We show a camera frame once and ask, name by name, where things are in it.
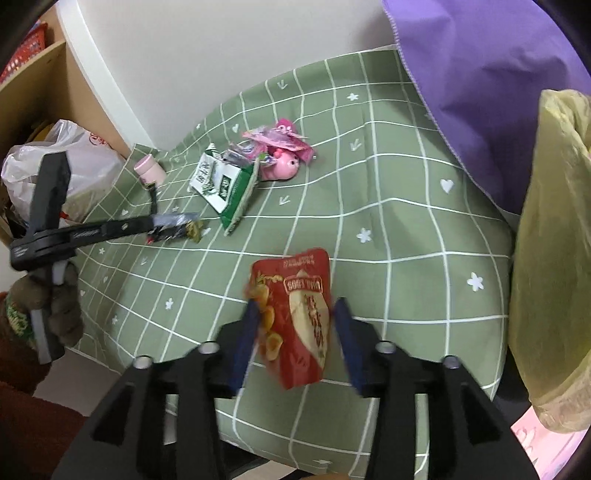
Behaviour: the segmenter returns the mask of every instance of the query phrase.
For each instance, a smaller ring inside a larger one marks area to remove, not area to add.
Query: brown sleeve
[[[0,293],[0,382],[33,394],[49,373],[50,365],[39,365],[37,353],[14,335],[6,315],[6,293]]]
[[[33,478],[51,477],[85,420],[70,408],[0,382],[0,431]]]

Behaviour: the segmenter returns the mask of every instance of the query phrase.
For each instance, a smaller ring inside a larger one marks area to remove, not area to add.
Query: red basket
[[[25,41],[18,47],[16,53],[12,56],[8,65],[0,75],[0,83],[4,82],[10,75],[15,73],[22,67],[29,59],[33,58],[45,48],[45,31],[47,30],[47,23],[42,22],[35,25]]]

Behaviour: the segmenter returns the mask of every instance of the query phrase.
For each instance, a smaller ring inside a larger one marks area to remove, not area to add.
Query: white plastic bag
[[[29,209],[43,155],[66,151],[72,177],[63,212],[81,222],[109,192],[123,169],[123,158],[107,142],[68,120],[59,120],[44,142],[17,145],[2,165],[2,181],[23,220]]]

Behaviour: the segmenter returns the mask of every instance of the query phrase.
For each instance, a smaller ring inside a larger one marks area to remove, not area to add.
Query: hand
[[[17,310],[29,315],[32,310],[51,307],[49,329],[66,346],[74,346],[82,338],[84,326],[78,296],[78,273],[68,264],[64,284],[42,285],[29,275],[17,280],[9,292],[9,298]]]

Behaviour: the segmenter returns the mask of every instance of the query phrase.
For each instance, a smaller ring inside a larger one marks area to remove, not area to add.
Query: pink piggy toy
[[[277,148],[273,152],[273,157],[277,159],[277,162],[260,170],[262,181],[289,180],[296,176],[300,161],[293,152]]]

